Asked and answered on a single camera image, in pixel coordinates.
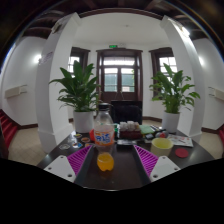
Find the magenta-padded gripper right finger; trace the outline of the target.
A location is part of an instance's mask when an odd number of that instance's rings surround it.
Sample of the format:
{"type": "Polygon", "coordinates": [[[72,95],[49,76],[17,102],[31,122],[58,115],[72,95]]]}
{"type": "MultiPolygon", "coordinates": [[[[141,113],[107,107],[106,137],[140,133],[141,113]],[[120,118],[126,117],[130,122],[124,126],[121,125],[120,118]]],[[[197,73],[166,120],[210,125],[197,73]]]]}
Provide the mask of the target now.
{"type": "Polygon", "coordinates": [[[133,146],[133,150],[137,155],[137,161],[150,182],[155,182],[180,170],[167,156],[158,157],[137,145],[133,146]]]}

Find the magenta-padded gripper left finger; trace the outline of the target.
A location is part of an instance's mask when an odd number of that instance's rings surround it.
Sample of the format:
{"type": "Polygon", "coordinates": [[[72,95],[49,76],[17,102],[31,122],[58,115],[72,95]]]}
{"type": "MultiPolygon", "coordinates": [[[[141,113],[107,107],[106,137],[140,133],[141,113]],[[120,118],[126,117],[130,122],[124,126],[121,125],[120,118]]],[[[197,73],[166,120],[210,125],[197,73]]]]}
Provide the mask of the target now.
{"type": "Polygon", "coordinates": [[[89,145],[69,156],[59,155],[44,170],[69,182],[81,185],[87,175],[94,147],[89,145]]]}

